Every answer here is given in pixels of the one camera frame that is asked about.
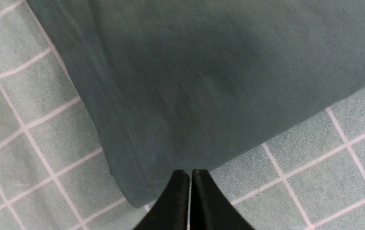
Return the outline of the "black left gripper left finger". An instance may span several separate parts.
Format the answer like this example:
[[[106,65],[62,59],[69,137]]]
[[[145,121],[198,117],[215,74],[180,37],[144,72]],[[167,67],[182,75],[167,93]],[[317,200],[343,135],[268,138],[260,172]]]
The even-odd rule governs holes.
[[[154,206],[135,230],[185,230],[187,228],[190,177],[175,170]]]

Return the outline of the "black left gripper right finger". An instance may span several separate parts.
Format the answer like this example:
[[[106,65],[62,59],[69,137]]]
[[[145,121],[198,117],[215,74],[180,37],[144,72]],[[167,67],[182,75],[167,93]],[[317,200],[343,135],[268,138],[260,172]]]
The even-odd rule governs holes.
[[[253,230],[205,169],[192,171],[191,230]]]

